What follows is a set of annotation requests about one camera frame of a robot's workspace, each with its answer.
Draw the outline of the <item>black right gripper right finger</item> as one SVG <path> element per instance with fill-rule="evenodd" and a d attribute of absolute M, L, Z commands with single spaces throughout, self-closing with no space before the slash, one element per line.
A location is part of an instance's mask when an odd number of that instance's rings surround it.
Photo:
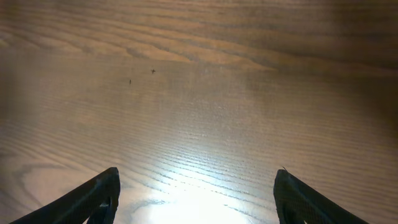
<path fill-rule="evenodd" d="M 277 171 L 273 194 L 280 224 L 368 224 L 285 169 Z"/>

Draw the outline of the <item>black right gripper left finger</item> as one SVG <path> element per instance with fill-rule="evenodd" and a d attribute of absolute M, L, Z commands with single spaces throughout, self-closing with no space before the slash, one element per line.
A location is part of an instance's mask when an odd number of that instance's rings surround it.
<path fill-rule="evenodd" d="M 113 224 L 120 191 L 119 171 L 116 167 L 110 167 L 11 224 Z"/>

